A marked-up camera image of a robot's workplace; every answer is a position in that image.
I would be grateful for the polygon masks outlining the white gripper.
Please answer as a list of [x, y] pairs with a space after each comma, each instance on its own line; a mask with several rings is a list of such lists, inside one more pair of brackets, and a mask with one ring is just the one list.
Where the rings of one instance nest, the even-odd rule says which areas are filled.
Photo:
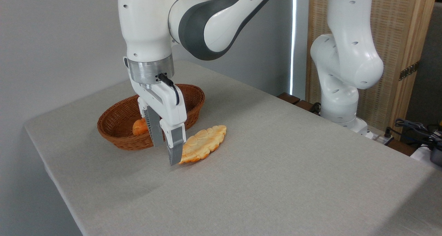
[[181, 162], [183, 145], [186, 143], [184, 122], [187, 120], [182, 92], [177, 85], [170, 87], [164, 82], [146, 88], [131, 80], [131, 85], [142, 99], [139, 109], [146, 119], [153, 146], [160, 147], [164, 144], [163, 130], [170, 165]]

